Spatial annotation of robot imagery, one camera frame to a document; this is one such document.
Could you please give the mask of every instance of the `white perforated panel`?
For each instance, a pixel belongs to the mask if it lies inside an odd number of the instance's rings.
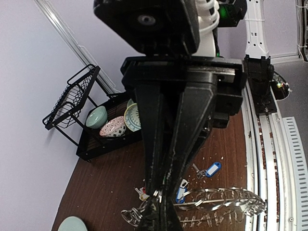
[[[296,183],[297,230],[308,231],[308,170],[302,141],[294,117],[283,119],[292,154]]]

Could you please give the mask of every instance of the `key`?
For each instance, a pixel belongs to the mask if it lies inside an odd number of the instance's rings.
[[[196,172],[197,172],[197,178],[198,178],[199,180],[201,180],[202,178],[205,177],[205,170],[200,171],[200,170],[198,169],[198,167],[197,167],[195,164],[192,164],[192,166],[193,166],[193,168],[196,170]]]

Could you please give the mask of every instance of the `screw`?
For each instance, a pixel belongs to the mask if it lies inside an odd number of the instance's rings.
[[[153,26],[156,19],[153,16],[143,14],[138,17],[138,22],[144,26]]]

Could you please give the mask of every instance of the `bowl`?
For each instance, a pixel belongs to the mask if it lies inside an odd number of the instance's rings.
[[[100,136],[102,137],[120,137],[124,135],[126,125],[124,123],[124,116],[114,118],[101,129]]]
[[[107,122],[108,114],[104,106],[95,108],[86,120],[86,126],[92,129],[98,129]]]
[[[128,102],[127,102],[127,106],[126,106],[126,108],[129,108],[132,104],[134,104],[135,102],[132,100],[132,99],[130,99]]]
[[[136,103],[126,109],[124,113],[124,122],[131,131],[135,132],[141,129],[138,106]]]

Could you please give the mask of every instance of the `robotic arm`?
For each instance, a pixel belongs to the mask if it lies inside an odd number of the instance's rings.
[[[147,200],[139,231],[180,231],[173,200],[212,127],[239,112],[246,75],[240,60],[215,58],[212,33],[237,26],[245,0],[96,0],[94,13],[143,57],[127,58],[123,85],[138,103]]]

